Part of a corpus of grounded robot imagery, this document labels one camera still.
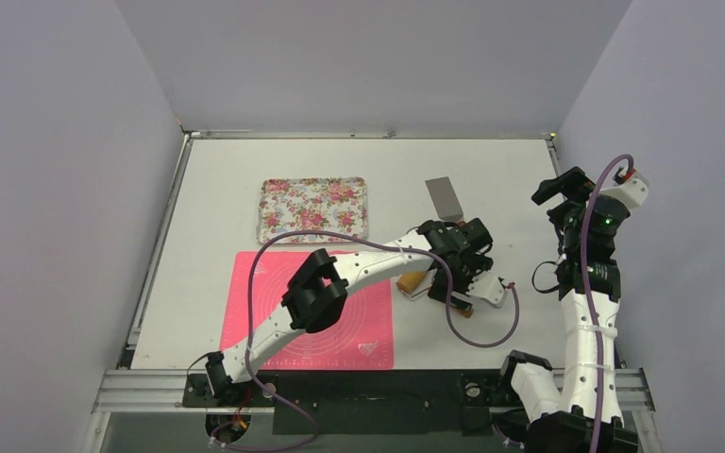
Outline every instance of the purple cable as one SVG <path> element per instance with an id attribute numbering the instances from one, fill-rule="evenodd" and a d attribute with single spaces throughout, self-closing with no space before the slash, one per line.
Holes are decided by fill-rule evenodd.
<path id="1" fill-rule="evenodd" d="M 593 209 L 596 207 L 596 199 L 599 196 L 601 186 L 604 185 L 604 181 L 607 180 L 607 177 L 610 175 L 610 172 L 613 171 L 613 168 L 624 159 L 627 160 L 627 175 L 632 171 L 635 162 L 634 158 L 631 155 L 622 154 L 617 158 L 613 159 L 607 165 L 607 168 L 605 168 L 604 171 L 601 172 L 601 175 L 599 175 L 599 179 L 597 179 L 596 185 L 594 186 L 593 191 L 590 193 L 590 198 L 588 199 L 588 206 L 585 210 L 585 215 L 582 218 L 582 233 L 580 236 L 580 266 L 582 267 L 582 283 L 585 289 L 585 297 L 588 301 L 590 319 L 593 320 L 593 325 L 595 327 L 599 326 L 599 318 L 597 317 L 596 313 L 596 304 L 593 301 L 593 290 L 590 287 L 590 276 L 588 275 L 587 269 L 587 233 L 588 228 L 590 227 L 590 219 L 591 217 L 593 217 Z M 599 435 L 601 434 L 601 410 L 602 405 L 604 404 L 604 339 L 602 338 L 601 332 L 599 330 L 596 330 L 594 333 L 596 334 L 596 361 L 599 368 L 597 368 L 596 372 L 596 413 L 593 417 L 594 423 L 593 435 L 590 439 L 590 453 L 596 453 L 597 449 L 599 449 Z"/>
<path id="2" fill-rule="evenodd" d="M 457 330 L 456 327 L 454 327 L 454 323 L 451 320 L 451 293 L 452 293 L 452 274 L 451 269 L 448 267 L 448 264 L 439 256 L 435 255 L 432 252 L 429 252 L 427 250 L 419 250 L 415 248 L 398 248 L 398 247 L 390 247 L 387 245 L 381 245 L 379 243 L 372 243 L 370 241 L 366 241 L 365 239 L 355 238 L 353 236 L 348 236 L 341 233 L 334 233 L 331 231 L 322 231 L 322 230 L 299 230 L 299 231 L 289 231 L 287 233 L 282 233 L 272 239 L 270 239 L 267 243 L 264 243 L 262 247 L 260 247 L 260 250 L 257 252 L 257 255 L 254 257 L 254 260 L 251 262 L 251 268 L 248 270 L 248 337 L 246 341 L 245 346 L 245 370 L 248 372 L 248 375 L 251 376 L 251 379 L 254 381 L 255 384 L 257 384 L 264 392 L 267 394 L 270 394 L 273 396 L 277 401 L 280 403 L 288 406 L 289 408 L 292 408 L 294 411 L 298 412 L 304 418 L 310 421 L 315 426 L 315 433 L 312 434 L 310 437 L 303 439 L 301 441 L 296 442 L 295 444 L 291 445 L 284 445 L 284 446 L 275 446 L 270 448 L 265 447 L 252 447 L 252 446 L 237 446 L 232 444 L 226 444 L 226 448 L 236 450 L 236 451 L 259 451 L 259 452 L 270 452 L 270 451 L 284 451 L 289 450 L 292 448 L 298 448 L 300 446 L 309 444 L 310 442 L 314 441 L 315 438 L 318 437 L 318 423 L 313 419 L 308 413 L 306 413 L 304 410 L 299 408 L 295 403 L 289 401 L 285 397 L 277 394 L 276 392 L 271 392 L 265 387 L 265 384 L 262 383 L 262 381 L 257 377 L 257 375 L 254 373 L 254 370 L 251 369 L 251 344 L 254 338 L 254 318 L 253 318 L 253 308 L 254 308 L 254 297 L 252 293 L 252 286 L 254 285 L 254 270 L 257 269 L 257 263 L 260 262 L 260 258 L 262 257 L 262 254 L 265 252 L 265 250 L 268 249 L 271 245 L 274 243 L 277 243 L 278 241 L 281 241 L 285 238 L 290 238 L 292 236 L 307 236 L 307 235 L 322 235 L 322 236 L 330 236 L 333 238 L 339 238 L 343 239 L 344 241 L 350 241 L 353 243 L 361 243 L 363 245 L 367 245 L 372 248 L 376 248 L 378 250 L 382 250 L 385 252 L 410 252 L 415 253 L 418 255 L 424 255 L 426 257 L 430 257 L 433 260 L 440 263 L 441 267 L 443 268 L 443 271 L 446 273 L 447 280 L 448 280 L 448 288 L 446 291 L 446 320 L 448 322 L 448 326 L 451 328 L 451 331 L 454 333 L 454 335 L 459 338 L 461 341 L 463 341 L 466 344 L 470 344 L 472 346 L 476 347 L 494 347 L 498 346 L 500 344 L 505 343 L 507 340 L 510 339 L 511 336 L 513 336 L 513 333 L 515 332 L 515 329 L 518 327 L 518 320 L 520 318 L 520 311 L 519 311 L 519 303 L 518 303 L 518 292 L 515 289 L 515 284 L 510 283 L 507 285 L 507 288 L 511 290 L 513 293 L 513 299 L 515 301 L 515 316 L 513 320 L 513 326 L 510 327 L 510 330 L 507 332 L 507 334 L 502 338 L 501 340 L 498 340 L 496 342 L 490 343 L 490 344 L 479 344 L 472 342 L 471 340 L 468 340 L 463 336 L 462 333 L 460 333 L 459 330 Z M 221 432 L 222 429 L 228 427 L 231 425 L 232 422 L 225 423 L 215 429 L 212 430 L 211 437 L 214 439 L 217 439 L 218 433 Z"/>

